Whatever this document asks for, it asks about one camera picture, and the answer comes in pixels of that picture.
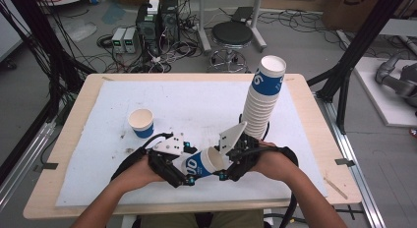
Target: blue and white paper cup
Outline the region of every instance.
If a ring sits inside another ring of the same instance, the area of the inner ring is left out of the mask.
[[[185,159],[181,167],[184,174],[206,177],[224,169],[224,163],[220,152],[209,147]]]
[[[286,63],[276,56],[265,56],[252,79],[249,92],[261,102],[276,101],[286,70]]]
[[[245,133],[260,139],[268,125],[269,117],[278,100],[283,83],[286,63],[276,56],[265,56],[254,74],[248,95],[242,121],[248,122]]]
[[[139,138],[146,139],[153,134],[153,114],[150,110],[135,110],[129,116],[128,121],[136,136]]]

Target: person's hand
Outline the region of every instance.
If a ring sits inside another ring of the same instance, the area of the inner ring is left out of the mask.
[[[272,142],[260,141],[260,146],[275,146]],[[280,152],[265,151],[261,153],[258,163],[252,168],[266,177],[286,183],[299,169],[291,160]]]
[[[151,182],[163,181],[148,165],[148,156],[145,155],[141,160],[122,172],[110,184],[117,187],[121,193],[130,192]]]

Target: person's right hand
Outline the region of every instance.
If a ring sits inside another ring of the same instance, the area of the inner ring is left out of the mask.
[[[272,142],[262,142],[260,145],[275,146]],[[286,183],[291,176],[299,170],[286,156],[276,151],[265,151],[261,153],[258,163],[252,168],[264,174],[266,177]]]

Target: forearm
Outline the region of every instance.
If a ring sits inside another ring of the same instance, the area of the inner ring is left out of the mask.
[[[286,182],[297,198],[298,204],[310,227],[346,227],[334,208],[317,190],[310,179],[301,170]]]
[[[122,196],[123,193],[119,192],[114,185],[110,184],[87,207],[71,227],[105,227]]]

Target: computer tower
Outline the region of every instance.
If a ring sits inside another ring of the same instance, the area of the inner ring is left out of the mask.
[[[178,0],[163,0],[160,14],[162,17],[163,34],[172,44],[180,41],[178,21]]]
[[[141,45],[147,48],[148,52],[157,57],[160,55],[160,46],[163,45],[163,37],[161,37],[160,13],[149,14],[149,3],[141,5],[136,18],[136,27],[139,33]]]

